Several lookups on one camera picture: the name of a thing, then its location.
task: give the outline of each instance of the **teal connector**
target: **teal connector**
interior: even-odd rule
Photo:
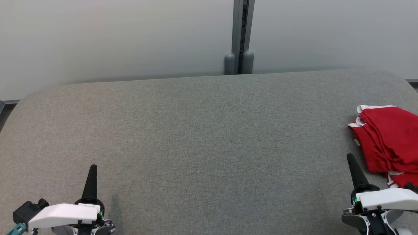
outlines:
[[[26,231],[27,227],[22,224],[18,223],[14,229],[12,229],[7,235],[22,235]]]

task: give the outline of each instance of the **red cloth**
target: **red cloth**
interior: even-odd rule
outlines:
[[[349,124],[371,173],[392,175],[400,187],[418,186],[418,116],[398,107],[359,106],[359,118]]]

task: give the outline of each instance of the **white partition panel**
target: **white partition panel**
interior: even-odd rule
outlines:
[[[0,100],[102,80],[220,75],[233,0],[0,1]]]
[[[255,0],[253,73],[377,68],[418,78],[416,0]]]

